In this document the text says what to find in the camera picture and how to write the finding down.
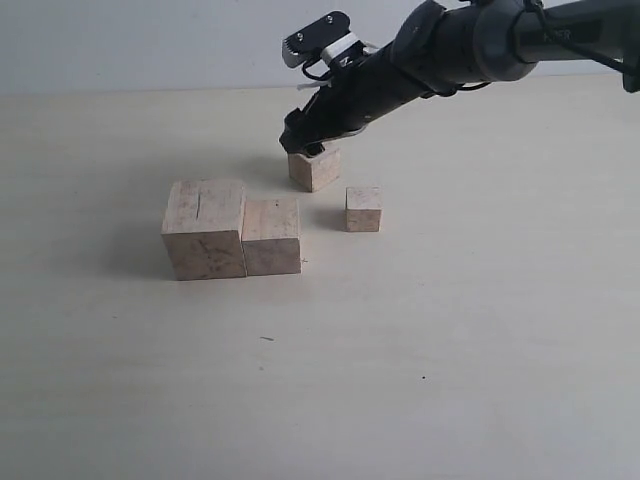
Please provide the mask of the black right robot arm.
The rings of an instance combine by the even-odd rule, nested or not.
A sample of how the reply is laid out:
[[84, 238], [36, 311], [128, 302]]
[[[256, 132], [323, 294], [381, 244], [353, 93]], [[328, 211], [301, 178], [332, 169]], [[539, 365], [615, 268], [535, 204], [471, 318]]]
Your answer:
[[395, 38], [368, 46], [342, 11], [332, 11], [283, 40], [291, 68], [327, 70], [318, 89], [284, 119], [279, 142], [289, 154], [315, 157], [324, 145], [359, 134], [371, 122], [418, 98], [450, 97], [515, 82], [539, 63], [590, 60], [621, 73], [639, 89], [639, 4], [574, 1], [471, 1], [448, 9], [424, 1]]

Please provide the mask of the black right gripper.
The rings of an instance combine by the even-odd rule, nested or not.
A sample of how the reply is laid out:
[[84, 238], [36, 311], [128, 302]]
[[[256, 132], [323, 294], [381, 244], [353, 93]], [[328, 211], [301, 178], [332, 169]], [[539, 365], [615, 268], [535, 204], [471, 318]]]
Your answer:
[[415, 84], [392, 63], [386, 45], [321, 87], [303, 109], [291, 111], [280, 144], [289, 154], [314, 156], [323, 143], [355, 135], [414, 99]]

